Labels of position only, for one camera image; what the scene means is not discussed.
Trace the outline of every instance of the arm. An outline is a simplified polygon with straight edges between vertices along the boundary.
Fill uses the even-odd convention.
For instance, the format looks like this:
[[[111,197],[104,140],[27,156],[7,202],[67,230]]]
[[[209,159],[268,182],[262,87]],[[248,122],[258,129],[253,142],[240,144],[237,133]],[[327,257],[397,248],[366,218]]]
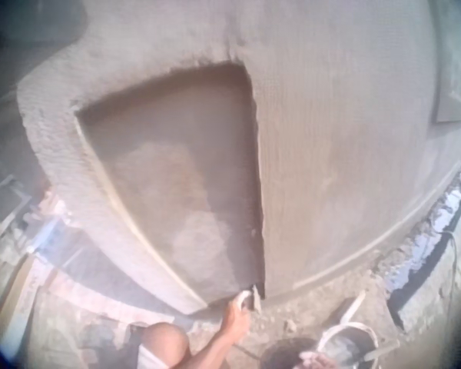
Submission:
[[[207,346],[175,369],[219,369],[232,345],[249,331],[250,315],[246,308],[241,310],[233,300],[227,306],[221,329]]]

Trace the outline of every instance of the curved wall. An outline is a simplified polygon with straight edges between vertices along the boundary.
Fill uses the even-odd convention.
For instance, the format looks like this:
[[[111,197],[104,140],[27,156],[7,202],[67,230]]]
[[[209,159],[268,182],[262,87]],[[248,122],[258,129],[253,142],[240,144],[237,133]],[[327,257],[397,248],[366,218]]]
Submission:
[[[174,71],[243,66],[254,101],[238,104],[256,104],[260,188],[253,196],[260,199],[251,203],[259,214],[260,200],[263,212],[268,297],[330,278],[370,249],[389,247],[457,169],[461,115],[449,123],[436,118],[440,101],[454,98],[451,85],[439,83],[454,63],[446,70],[440,64],[429,2],[85,6],[85,35],[19,85],[24,124],[51,181],[104,253],[184,313],[259,281],[260,272],[248,271],[219,292],[225,277],[209,275],[214,285],[205,292],[178,272],[147,232],[150,225],[135,219],[85,130],[88,122],[79,122],[79,112],[98,101]],[[450,80],[458,78],[461,72]],[[240,252],[231,247],[222,244],[230,251],[220,254],[223,264],[235,262],[232,250]]]

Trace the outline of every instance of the hand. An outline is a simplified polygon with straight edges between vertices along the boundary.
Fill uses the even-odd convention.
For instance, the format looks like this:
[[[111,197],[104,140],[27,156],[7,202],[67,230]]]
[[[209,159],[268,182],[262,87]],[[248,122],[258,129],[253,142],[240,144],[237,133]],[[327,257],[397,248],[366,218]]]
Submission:
[[[300,354],[302,364],[294,369],[337,369],[338,365],[324,354],[306,351]]]
[[[230,344],[237,343],[249,331],[250,314],[246,307],[241,310],[237,305],[237,299],[233,299],[225,310],[224,320],[222,321],[220,334],[228,340]]]

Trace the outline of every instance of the leg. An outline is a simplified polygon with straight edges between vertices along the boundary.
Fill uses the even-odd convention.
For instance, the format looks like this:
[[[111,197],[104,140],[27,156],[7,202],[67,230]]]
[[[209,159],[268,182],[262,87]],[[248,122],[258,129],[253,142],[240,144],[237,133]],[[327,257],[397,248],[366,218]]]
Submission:
[[[174,367],[191,356],[187,335],[169,323],[145,328],[141,344],[168,367]]]

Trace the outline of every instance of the person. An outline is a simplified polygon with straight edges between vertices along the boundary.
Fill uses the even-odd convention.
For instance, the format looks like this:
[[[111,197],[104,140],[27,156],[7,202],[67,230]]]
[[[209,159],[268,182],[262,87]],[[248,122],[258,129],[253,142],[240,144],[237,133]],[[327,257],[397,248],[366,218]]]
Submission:
[[[250,313],[241,308],[237,298],[225,311],[220,330],[207,346],[191,355],[187,335],[173,324],[157,323],[145,328],[138,349],[138,369],[219,369],[232,345],[249,331]],[[300,369],[334,369],[322,355],[304,361]]]

